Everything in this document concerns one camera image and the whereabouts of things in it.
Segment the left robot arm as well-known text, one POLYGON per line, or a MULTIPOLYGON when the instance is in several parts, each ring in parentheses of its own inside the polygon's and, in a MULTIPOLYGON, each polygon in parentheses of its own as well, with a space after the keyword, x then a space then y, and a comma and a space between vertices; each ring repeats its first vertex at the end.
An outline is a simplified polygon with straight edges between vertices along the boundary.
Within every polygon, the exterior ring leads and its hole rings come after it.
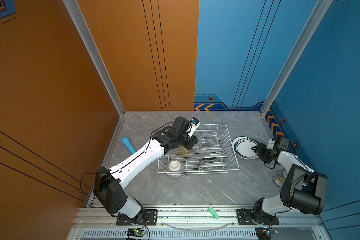
POLYGON ((144 207, 129 197, 124 189, 149 164, 178 147, 191 150, 198 139, 194 132, 200 121, 177 117, 173 122, 151 132, 148 142, 121 163, 95 173, 93 193, 110 215, 124 214, 135 222, 144 217, 144 207))

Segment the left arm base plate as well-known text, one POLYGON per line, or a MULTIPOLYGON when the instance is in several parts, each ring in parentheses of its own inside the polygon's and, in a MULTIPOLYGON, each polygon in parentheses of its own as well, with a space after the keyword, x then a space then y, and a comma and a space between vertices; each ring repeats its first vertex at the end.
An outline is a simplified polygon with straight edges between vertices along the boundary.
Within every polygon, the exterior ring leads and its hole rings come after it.
POLYGON ((125 214, 117 217, 117 226, 155 226, 157 224, 158 210, 142 209, 134 218, 129 218, 125 214))

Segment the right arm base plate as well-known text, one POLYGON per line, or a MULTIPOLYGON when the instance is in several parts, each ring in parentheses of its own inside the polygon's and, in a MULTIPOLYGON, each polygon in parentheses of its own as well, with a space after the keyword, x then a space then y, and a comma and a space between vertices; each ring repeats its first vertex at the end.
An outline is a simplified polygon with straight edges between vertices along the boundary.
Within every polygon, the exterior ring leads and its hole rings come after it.
POLYGON ((239 225, 273 225, 280 224, 278 217, 270 216, 268 214, 262 214, 260 212, 254 212, 253 209, 237 209, 237 219, 239 225))

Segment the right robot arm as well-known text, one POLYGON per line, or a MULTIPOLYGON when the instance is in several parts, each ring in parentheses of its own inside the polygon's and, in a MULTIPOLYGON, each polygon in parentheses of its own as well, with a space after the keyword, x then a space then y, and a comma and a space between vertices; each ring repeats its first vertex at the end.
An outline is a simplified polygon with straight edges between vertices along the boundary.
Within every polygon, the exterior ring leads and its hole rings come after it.
POLYGON ((272 161, 287 171, 279 195, 256 201, 253 216, 276 218, 296 210, 302 214, 319 215, 324 209, 328 177, 303 163, 296 154, 289 152, 290 139, 277 136, 268 144, 252 147, 265 164, 272 161))

